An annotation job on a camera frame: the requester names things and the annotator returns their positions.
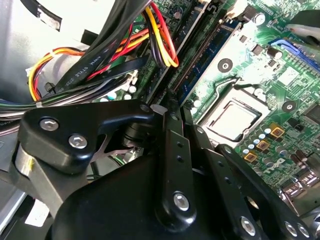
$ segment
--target wire bundle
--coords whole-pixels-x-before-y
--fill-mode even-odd
[[[39,75],[46,64],[57,55],[80,56],[82,58],[79,62],[83,61],[86,55],[90,55],[91,52],[94,51],[92,50],[93,45],[97,43],[93,43],[89,49],[83,51],[73,47],[59,47],[44,55],[43,58],[33,66],[28,76],[28,88],[34,102],[30,104],[19,104],[0,100],[0,136],[16,132],[19,128],[18,120],[20,120],[28,110],[38,107],[89,103],[123,85],[127,81],[127,78],[123,77],[123,75],[128,73],[129,70],[132,71],[132,69],[142,67],[141,64],[145,63],[140,59],[143,59],[143,57],[136,58],[135,61],[120,63],[111,68],[112,64],[115,63],[119,57],[126,56],[132,52],[147,39],[150,39],[152,57],[159,67],[178,67],[179,61],[176,50],[165,20],[153,2],[150,6],[159,23],[157,23],[151,8],[148,6],[142,13],[147,27],[134,34],[135,24],[132,23],[129,26],[127,37],[119,43],[114,55],[110,59],[105,58],[100,61],[96,69],[78,86],[73,86],[72,88],[63,87],[63,90],[56,91],[53,95],[42,97],[38,90]],[[101,42],[102,40],[103,39],[98,36],[96,41]]]

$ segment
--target motherboard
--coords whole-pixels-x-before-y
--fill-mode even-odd
[[[166,89],[174,90],[212,145],[236,149],[279,195],[293,199],[317,188],[320,42],[305,36],[299,21],[320,2],[156,2],[180,64],[161,69],[150,61],[134,97],[159,104]]]

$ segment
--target black metal arm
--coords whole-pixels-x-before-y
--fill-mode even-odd
[[[52,239],[314,239],[233,149],[212,148],[173,94],[165,107],[163,116],[137,100],[26,113],[10,175],[49,207]],[[104,152],[145,154],[88,184],[101,134]]]

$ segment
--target silver screw head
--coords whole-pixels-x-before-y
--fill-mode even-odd
[[[284,222],[286,229],[289,233],[291,233],[292,236],[296,237],[298,236],[296,229],[287,221]]]
[[[55,131],[59,128],[59,123],[51,118],[45,118],[40,121],[40,127],[46,131]]]
[[[231,149],[230,149],[229,147],[227,147],[227,146],[224,147],[224,150],[225,150],[228,154],[231,154],[231,153],[232,153]]]
[[[249,221],[248,218],[246,218],[245,216],[242,216],[241,219],[241,225],[243,227],[243,229],[250,235],[250,236],[254,236],[256,235],[256,229],[255,226],[252,224],[252,222]]]
[[[190,207],[187,197],[181,193],[176,193],[173,195],[173,202],[181,211],[187,211]]]
[[[201,133],[201,134],[203,134],[204,132],[205,132],[205,130],[203,130],[201,127],[197,127],[196,128],[196,130],[199,132],[199,133]]]
[[[69,144],[75,149],[84,149],[88,145],[88,142],[81,135],[72,135],[69,137]]]
[[[310,234],[307,231],[307,229],[305,229],[304,226],[302,226],[300,223],[297,224],[298,225],[298,229],[300,230],[300,232],[306,237],[306,238],[310,238]]]
[[[140,105],[140,108],[141,108],[142,111],[144,111],[144,112],[146,112],[146,113],[150,112],[149,107],[147,107],[146,105],[141,104],[141,105]]]

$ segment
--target capacitor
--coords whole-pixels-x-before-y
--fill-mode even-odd
[[[191,108],[190,112],[192,115],[196,114],[198,109],[196,107]]]
[[[126,95],[123,96],[123,99],[124,99],[124,100],[131,100],[131,99],[132,99],[132,96],[127,93]]]
[[[261,177],[264,174],[258,166],[255,166],[253,170],[256,174],[258,174],[259,177]]]
[[[300,161],[300,159],[298,158],[297,155],[291,154],[290,158],[299,168],[301,168],[301,169],[305,169],[306,168],[306,165],[304,165],[304,163],[302,161]]]
[[[258,138],[259,138],[260,140],[266,138],[266,134],[265,134],[262,130],[257,130],[257,131],[255,131],[255,134],[258,136]]]
[[[201,106],[201,101],[200,101],[200,99],[199,99],[197,96],[193,99],[193,106],[194,106],[195,108],[198,108],[198,107]]]
[[[277,153],[280,154],[281,156],[285,156],[285,155],[288,154],[288,151],[287,151],[287,149],[285,149],[284,146],[277,146],[277,147],[275,148],[275,150],[276,150]]]
[[[100,103],[105,103],[105,102],[109,102],[109,100],[106,99],[105,97],[103,97],[103,98],[100,99]]]
[[[249,149],[248,149],[247,146],[242,145],[242,146],[241,146],[241,152],[242,152],[243,154],[247,155],[250,151],[249,151]]]
[[[173,17],[175,19],[181,19],[182,18],[182,14],[184,13],[184,10],[183,10],[182,7],[176,6],[176,7],[173,8],[173,12],[174,12]]]
[[[109,100],[115,100],[117,98],[117,94],[114,91],[109,92],[106,96]]]
[[[271,160],[270,157],[265,157],[262,162],[264,163],[264,165],[266,165],[267,168],[272,168],[275,164],[274,162]]]
[[[273,59],[279,60],[284,55],[282,51],[275,49],[273,47],[269,47],[266,53]]]
[[[305,155],[305,153],[298,149],[297,151],[295,151],[296,156],[300,159],[300,161],[302,162],[306,162],[308,160],[307,156]]]
[[[259,139],[259,137],[256,136],[256,135],[251,136],[251,137],[250,137],[250,140],[251,140],[251,142],[253,142],[253,144],[255,144],[255,145],[257,145],[257,144],[260,143],[260,139]]]
[[[134,94],[137,91],[137,87],[134,85],[131,85],[128,89],[128,92],[131,94]]]
[[[267,124],[262,124],[260,128],[265,134],[271,133],[271,128]]]
[[[256,26],[260,26],[266,21],[266,15],[262,12],[259,12],[253,17],[252,21]]]

